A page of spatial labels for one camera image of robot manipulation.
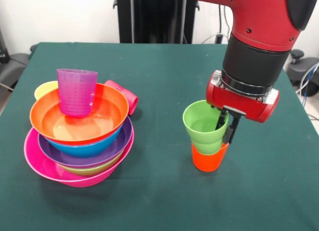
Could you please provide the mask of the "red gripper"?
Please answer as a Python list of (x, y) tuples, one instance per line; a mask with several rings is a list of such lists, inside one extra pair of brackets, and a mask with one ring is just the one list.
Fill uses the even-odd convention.
[(262, 97), (262, 100), (258, 100), (256, 97), (244, 96), (228, 88), (222, 88), (221, 84), (221, 71), (216, 70), (211, 75), (206, 88), (206, 101), (210, 105), (221, 109), (215, 130), (228, 124), (229, 111), (222, 110), (223, 108), (239, 113), (230, 114), (233, 117), (232, 123), (227, 127), (223, 136), (223, 143), (231, 144), (242, 115), (247, 119), (264, 123), (273, 114), (279, 101), (280, 92), (273, 88)]

